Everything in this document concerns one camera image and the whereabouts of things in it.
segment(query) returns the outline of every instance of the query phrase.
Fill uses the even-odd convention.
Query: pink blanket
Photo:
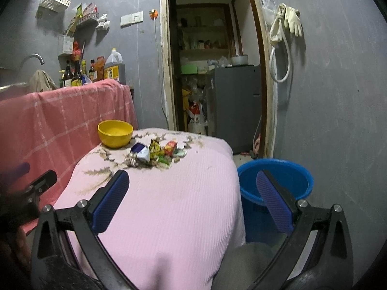
[[[0,101],[0,171],[24,161],[30,164],[30,172],[10,190],[19,190],[52,169],[58,181],[41,196],[41,207],[54,204],[77,162],[99,144],[97,125],[106,119],[124,120],[137,128],[129,87],[114,80]]]
[[[225,252],[245,243],[231,148],[223,140],[185,132],[145,129],[136,134],[145,144],[158,136],[191,148],[169,169],[140,170],[125,165],[130,148],[97,146],[76,165],[55,208],[90,199],[111,175],[125,169],[129,190],[99,235],[107,251],[140,290],[210,289]],[[70,238],[83,269],[92,275],[73,233]]]

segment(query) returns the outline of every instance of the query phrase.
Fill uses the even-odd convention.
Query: rubber glove
[[[272,46],[275,46],[276,44],[278,44],[278,42],[282,40],[282,33],[279,28],[279,22],[281,20],[281,23],[284,23],[285,10],[286,10],[286,5],[281,3],[278,6],[277,14],[275,15],[273,25],[271,26],[270,32],[269,32],[270,43]]]
[[[302,37],[302,26],[299,20],[299,11],[290,6],[285,6],[285,28],[289,27],[290,33]]]

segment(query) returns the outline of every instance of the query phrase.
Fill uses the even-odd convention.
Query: electrical outlet
[[[138,12],[132,14],[132,24],[140,23],[144,21],[144,12]]]

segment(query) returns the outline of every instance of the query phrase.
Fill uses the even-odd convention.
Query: door frame
[[[163,62],[163,78],[166,115],[168,120],[168,129],[177,129],[177,120],[175,116],[175,99],[172,84],[172,55],[169,30],[169,0],[160,0],[160,40],[161,57]]]
[[[253,10],[255,28],[257,30],[258,47],[260,56],[260,66],[262,75],[262,123],[261,142],[259,147],[260,157],[272,157],[274,151],[274,140],[276,130],[276,85],[270,78],[268,58],[269,39],[266,24],[263,20],[262,6],[263,0],[250,0]],[[163,76],[166,98],[166,109],[168,128],[176,130],[175,102],[173,99],[172,68],[171,68],[171,46],[169,33],[169,0],[160,0],[161,10],[161,44],[163,57]]]

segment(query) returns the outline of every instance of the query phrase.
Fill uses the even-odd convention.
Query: refrigerator
[[[206,76],[205,93],[208,135],[224,139],[234,154],[251,150],[262,112],[260,66],[217,67]]]

